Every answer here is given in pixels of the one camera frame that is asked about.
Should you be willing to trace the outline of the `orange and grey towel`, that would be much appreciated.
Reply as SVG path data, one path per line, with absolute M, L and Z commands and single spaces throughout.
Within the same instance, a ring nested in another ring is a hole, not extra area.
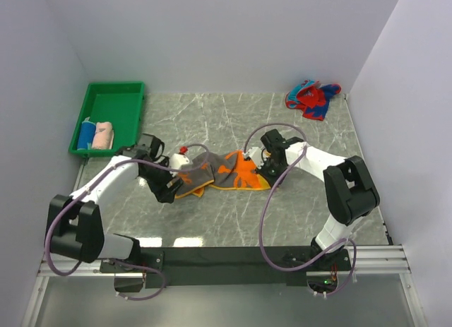
M 176 199 L 200 198 L 208 187 L 223 191 L 267 191 L 271 188 L 256 172 L 255 163 L 247 160 L 240 150 L 224 155 L 209 153 L 200 168 L 179 173 L 179 177 L 183 185 L 177 190 Z

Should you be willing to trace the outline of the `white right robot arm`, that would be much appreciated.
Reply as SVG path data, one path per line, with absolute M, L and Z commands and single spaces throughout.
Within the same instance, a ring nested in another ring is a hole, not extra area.
M 290 167 L 316 177 L 324 184 L 329 216 L 313 238 L 311 263 L 319 270 L 335 262 L 335 251 L 361 219 L 380 204 L 380 196 L 364 160 L 355 155 L 332 155 L 309 145 L 300 137 L 283 138 L 272 129 L 261 137 L 263 148 L 246 151 L 256 173 L 272 187 L 287 176 Z

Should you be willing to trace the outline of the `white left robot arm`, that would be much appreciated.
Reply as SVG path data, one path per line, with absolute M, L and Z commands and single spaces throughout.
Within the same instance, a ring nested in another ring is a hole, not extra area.
M 156 136 L 143 134 L 131 146 L 121 147 L 84 187 L 68 196 L 56 195 L 49 204 L 45 251 L 91 263 L 116 259 L 125 271 L 141 266 L 140 242 L 107 233 L 102 224 L 104 210 L 133 180 L 144 179 L 161 203 L 172 203 L 183 181 L 177 173 L 191 164 L 184 153 L 164 155 L 165 144 Z

